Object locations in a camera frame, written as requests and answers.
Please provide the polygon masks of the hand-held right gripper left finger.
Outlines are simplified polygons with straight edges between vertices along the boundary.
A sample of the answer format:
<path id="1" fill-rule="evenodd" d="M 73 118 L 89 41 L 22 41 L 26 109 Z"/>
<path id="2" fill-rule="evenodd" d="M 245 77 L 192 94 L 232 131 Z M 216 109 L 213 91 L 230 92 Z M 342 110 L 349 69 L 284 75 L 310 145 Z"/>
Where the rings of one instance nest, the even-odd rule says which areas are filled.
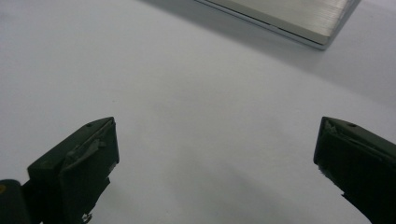
<path id="1" fill-rule="evenodd" d="M 120 162 L 116 122 L 89 122 L 28 168 L 23 186 L 34 224 L 87 224 Z"/>

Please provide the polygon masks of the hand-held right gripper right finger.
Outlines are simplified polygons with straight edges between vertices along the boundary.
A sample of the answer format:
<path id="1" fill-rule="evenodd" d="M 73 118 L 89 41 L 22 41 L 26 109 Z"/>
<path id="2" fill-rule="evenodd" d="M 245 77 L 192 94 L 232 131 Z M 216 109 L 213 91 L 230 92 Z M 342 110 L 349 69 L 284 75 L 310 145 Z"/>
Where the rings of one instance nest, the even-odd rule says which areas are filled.
<path id="1" fill-rule="evenodd" d="M 372 224 L 396 224 L 396 145 L 362 127 L 324 117 L 314 164 Z"/>

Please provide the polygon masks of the flat silver metal box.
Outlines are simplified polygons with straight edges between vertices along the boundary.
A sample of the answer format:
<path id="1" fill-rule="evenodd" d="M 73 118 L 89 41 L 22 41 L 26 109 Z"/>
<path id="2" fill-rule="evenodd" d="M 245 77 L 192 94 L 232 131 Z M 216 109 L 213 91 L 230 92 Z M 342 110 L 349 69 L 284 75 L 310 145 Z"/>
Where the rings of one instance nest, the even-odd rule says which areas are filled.
<path id="1" fill-rule="evenodd" d="M 361 0 L 196 0 L 315 49 L 327 49 Z"/>

